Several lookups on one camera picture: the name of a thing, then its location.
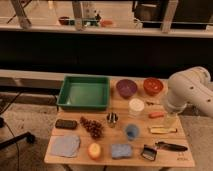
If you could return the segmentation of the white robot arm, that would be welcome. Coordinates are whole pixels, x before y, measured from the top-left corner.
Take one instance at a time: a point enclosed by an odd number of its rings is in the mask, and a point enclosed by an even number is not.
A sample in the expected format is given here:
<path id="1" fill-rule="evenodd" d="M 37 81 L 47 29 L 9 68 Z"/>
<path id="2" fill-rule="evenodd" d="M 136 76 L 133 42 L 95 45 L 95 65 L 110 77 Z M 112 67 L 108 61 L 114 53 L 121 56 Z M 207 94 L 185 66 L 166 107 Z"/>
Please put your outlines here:
<path id="1" fill-rule="evenodd" d="M 208 88 L 211 76 L 204 67 L 176 72 L 168 79 L 168 91 L 162 98 L 166 111 L 163 126 L 171 128 L 177 115 L 191 103 L 207 116 L 213 117 L 213 90 Z"/>

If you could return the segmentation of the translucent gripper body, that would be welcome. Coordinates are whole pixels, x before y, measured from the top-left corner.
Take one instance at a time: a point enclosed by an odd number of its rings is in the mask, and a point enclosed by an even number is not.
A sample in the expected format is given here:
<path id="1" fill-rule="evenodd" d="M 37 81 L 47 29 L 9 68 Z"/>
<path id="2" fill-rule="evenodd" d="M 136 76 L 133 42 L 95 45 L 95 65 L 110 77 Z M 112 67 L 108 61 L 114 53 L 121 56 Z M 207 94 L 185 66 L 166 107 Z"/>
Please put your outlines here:
<path id="1" fill-rule="evenodd" d="M 166 114 L 163 120 L 163 126 L 165 128 L 171 128 L 177 120 L 178 113 L 180 112 L 177 108 L 171 108 L 168 106 L 164 107 Z"/>

